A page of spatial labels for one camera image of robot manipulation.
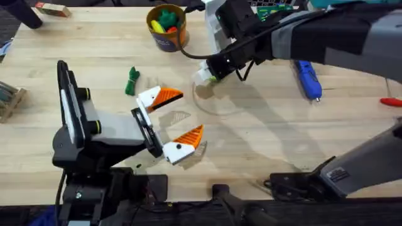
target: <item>small box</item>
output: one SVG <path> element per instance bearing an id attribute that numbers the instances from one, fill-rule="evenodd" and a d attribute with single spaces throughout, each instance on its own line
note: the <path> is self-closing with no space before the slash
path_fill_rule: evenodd
<path id="1" fill-rule="evenodd" d="M 38 2 L 35 5 L 35 8 L 39 10 L 39 12 L 51 16 L 63 16 L 69 17 L 71 15 L 70 10 L 66 6 L 50 4 L 50 3 L 41 3 Z"/>

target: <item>wooden table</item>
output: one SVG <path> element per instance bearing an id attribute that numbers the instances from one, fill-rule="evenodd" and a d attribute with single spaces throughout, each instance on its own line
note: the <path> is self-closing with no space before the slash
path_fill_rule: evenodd
<path id="1" fill-rule="evenodd" d="M 22 25 L 0 64 L 4 82 L 28 89 L 19 109 L 0 125 L 0 205 L 50 204 L 61 170 L 52 165 L 52 139 L 61 125 L 57 60 L 65 60 L 98 109 L 130 114 L 124 94 L 131 66 L 141 72 L 137 93 L 155 85 L 180 89 L 184 98 L 151 114 L 162 138 L 205 125 L 200 148 L 172 166 L 147 151 L 119 166 L 169 176 L 169 201 L 207 200 L 214 183 L 227 183 L 241 198 L 270 199 L 257 181 L 272 172 L 310 171 L 393 125 L 401 110 L 379 104 L 383 78 L 314 65 L 323 86 L 321 103 L 307 101 L 288 61 L 254 67 L 246 82 L 232 75 L 197 89 L 191 76 L 199 61 L 157 49 L 145 25 L 150 8 L 72 8 L 71 18 L 40 15 L 42 28 Z M 188 15 L 186 51 L 210 53 L 204 14 Z M 391 83 L 394 95 L 400 85 Z M 400 196 L 402 181 L 351 196 Z"/>

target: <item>cup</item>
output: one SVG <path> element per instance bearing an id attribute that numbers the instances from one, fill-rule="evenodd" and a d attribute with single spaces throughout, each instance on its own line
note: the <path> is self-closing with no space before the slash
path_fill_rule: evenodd
<path id="1" fill-rule="evenodd" d="M 167 9 L 169 12 L 176 13 L 179 21 L 182 22 L 182 25 L 180 26 L 180 28 L 177 28 L 177 31 L 173 31 L 170 33 L 158 33 L 152 29 L 151 21 L 158 20 L 162 9 Z M 174 4 L 162 4 L 151 9 L 151 11 L 146 16 L 146 24 L 148 25 L 149 32 L 154 38 L 156 45 L 162 51 L 174 52 L 179 50 L 177 43 L 177 32 L 180 32 L 180 43 L 182 44 L 182 46 L 185 46 L 186 17 L 184 11 L 179 6 L 176 6 Z"/>

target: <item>label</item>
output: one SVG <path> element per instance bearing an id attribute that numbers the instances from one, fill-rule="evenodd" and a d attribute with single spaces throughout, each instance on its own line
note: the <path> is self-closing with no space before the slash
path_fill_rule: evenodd
<path id="1" fill-rule="evenodd" d="M 349 177 L 350 174 L 342 167 L 335 168 L 327 173 L 327 177 L 334 183 Z"/>

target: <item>yellow toy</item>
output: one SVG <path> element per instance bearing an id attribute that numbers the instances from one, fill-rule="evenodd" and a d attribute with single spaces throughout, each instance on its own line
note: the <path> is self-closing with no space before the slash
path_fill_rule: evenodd
<path id="1" fill-rule="evenodd" d="M 165 29 L 156 20 L 151 20 L 151 26 L 155 32 L 166 33 Z"/>

